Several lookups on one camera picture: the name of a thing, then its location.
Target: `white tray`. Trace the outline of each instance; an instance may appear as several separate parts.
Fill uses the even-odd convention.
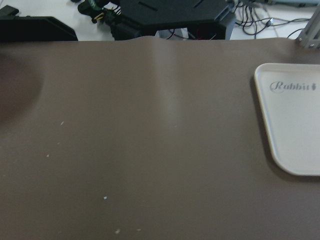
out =
[[[320,176],[320,65],[266,63],[254,78],[274,161]]]

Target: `metal bracket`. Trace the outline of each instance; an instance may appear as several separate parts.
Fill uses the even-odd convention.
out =
[[[320,49],[320,4],[297,39],[304,48]]]

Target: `table surface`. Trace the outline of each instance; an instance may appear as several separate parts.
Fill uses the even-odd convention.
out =
[[[253,81],[290,39],[0,44],[0,239],[318,240]]]
[[[70,0],[2,0],[0,7],[10,5],[20,10],[20,16],[53,16],[72,27],[80,41],[110,41],[113,37],[110,28],[106,24],[93,24],[90,17],[82,15],[78,12],[78,3],[73,3]],[[315,7],[293,7],[287,5],[266,5],[266,11],[262,8],[257,9],[257,13],[261,18],[281,18],[293,20],[298,18],[310,18]],[[290,23],[284,26],[269,27],[258,34],[257,38],[286,38],[290,33],[297,29],[304,28],[305,22]],[[241,27],[235,26],[231,39],[252,39],[253,36],[243,33]]]

